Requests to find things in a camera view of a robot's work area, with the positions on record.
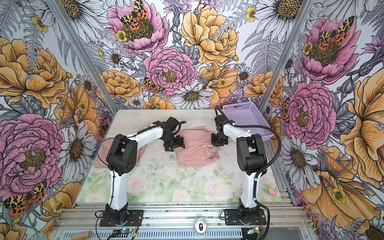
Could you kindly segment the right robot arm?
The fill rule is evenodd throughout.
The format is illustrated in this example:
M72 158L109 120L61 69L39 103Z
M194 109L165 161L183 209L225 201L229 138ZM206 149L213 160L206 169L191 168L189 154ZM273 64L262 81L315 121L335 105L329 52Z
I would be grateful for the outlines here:
M266 218L257 200L258 181L266 171L268 159L261 135L251 133L251 128L264 129L261 125L237 125L224 115L215 117L217 133L212 134L212 144L223 147L229 139L236 143L237 162L243 174L243 192L238 209L228 214L228 224L265 224Z

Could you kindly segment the lilac plastic laundry basket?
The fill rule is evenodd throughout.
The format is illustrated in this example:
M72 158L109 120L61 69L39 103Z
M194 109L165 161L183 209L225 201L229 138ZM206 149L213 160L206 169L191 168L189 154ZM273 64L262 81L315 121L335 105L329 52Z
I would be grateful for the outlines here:
M270 127L253 102L225 105L223 106L223 112L236 125L262 125Z

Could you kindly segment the pink shorts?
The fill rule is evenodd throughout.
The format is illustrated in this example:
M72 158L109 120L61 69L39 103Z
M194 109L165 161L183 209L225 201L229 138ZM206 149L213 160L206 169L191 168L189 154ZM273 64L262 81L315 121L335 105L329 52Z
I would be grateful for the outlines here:
M177 148L176 157L181 167L202 167L220 159L219 148L212 144L212 132L205 129L185 129L179 132L184 148Z

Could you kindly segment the pink t-shirt with print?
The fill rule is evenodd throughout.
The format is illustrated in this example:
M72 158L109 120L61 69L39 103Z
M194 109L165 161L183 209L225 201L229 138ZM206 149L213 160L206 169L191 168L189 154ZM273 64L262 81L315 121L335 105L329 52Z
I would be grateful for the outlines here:
M109 153L109 150L112 146L113 141L114 141L114 139L108 139L108 140L104 141L103 143L101 143L100 149L98 152L99 155L96 157L96 160L94 162L94 168L95 169L105 169L108 167L108 165L105 165L105 163L107 164L106 157L107 157L107 154ZM137 161L136 161L135 167L138 167L140 165L139 162L140 162L142 156L144 155L146 147L147 146L143 146L140 149L138 149Z

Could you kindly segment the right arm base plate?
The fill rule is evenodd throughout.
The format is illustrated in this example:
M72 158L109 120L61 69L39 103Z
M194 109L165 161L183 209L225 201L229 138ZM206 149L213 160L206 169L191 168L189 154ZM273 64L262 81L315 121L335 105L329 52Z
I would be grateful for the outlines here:
M267 224L266 214L263 209L252 208L249 210L225 209L224 221L227 226L257 225Z

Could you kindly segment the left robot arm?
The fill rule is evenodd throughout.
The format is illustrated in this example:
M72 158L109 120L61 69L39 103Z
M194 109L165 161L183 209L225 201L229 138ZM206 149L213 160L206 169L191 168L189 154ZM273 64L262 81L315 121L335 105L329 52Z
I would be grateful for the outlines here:
M179 122L170 117L165 122L156 121L151 126L131 135L116 135L106 156L111 175L110 199L101 216L100 226L140 226L139 218L143 211L131 214L128 210L127 183L129 173L137 164L138 150L152 141L162 140L166 152L176 148L184 148L184 138L179 136L181 126L186 121Z

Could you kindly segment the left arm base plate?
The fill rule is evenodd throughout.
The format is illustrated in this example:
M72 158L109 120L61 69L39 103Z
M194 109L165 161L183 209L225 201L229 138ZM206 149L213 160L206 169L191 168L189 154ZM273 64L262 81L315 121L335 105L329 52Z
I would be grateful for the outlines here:
M143 215L143 210L104 211L100 227L140 227Z

